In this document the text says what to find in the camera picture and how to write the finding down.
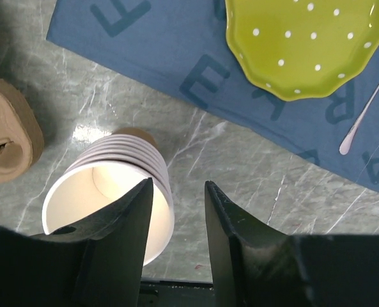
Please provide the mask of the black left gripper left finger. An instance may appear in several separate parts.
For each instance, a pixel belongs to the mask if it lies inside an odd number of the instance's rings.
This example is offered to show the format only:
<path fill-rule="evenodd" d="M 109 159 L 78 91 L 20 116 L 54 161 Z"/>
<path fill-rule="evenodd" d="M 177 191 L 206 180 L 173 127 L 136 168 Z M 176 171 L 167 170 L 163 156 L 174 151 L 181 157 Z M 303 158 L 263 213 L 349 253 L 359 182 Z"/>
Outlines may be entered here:
<path fill-rule="evenodd" d="M 0 226 L 0 306 L 136 306 L 152 203 L 145 179 L 50 235 Z"/>

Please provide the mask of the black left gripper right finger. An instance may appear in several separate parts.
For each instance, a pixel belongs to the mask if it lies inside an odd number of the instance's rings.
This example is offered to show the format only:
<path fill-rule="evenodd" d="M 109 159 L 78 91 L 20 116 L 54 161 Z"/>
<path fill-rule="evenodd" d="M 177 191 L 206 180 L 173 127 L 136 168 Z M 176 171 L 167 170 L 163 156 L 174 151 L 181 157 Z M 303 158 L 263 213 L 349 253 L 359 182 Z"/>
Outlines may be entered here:
<path fill-rule="evenodd" d="M 218 306 L 379 306 L 379 235 L 286 235 L 211 181 L 205 215 Z"/>

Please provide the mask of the stack of brown paper cups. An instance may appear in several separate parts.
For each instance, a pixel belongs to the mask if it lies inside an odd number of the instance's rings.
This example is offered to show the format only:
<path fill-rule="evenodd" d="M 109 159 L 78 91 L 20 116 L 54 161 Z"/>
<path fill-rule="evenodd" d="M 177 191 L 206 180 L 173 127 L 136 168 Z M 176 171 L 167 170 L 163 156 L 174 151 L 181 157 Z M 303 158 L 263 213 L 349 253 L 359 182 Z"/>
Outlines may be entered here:
<path fill-rule="evenodd" d="M 42 207 L 47 235 L 118 200 L 144 179 L 153 180 L 153 203 L 144 264 L 165 250 L 174 229 L 166 161 L 151 134 L 119 129 L 90 144 L 50 188 Z"/>

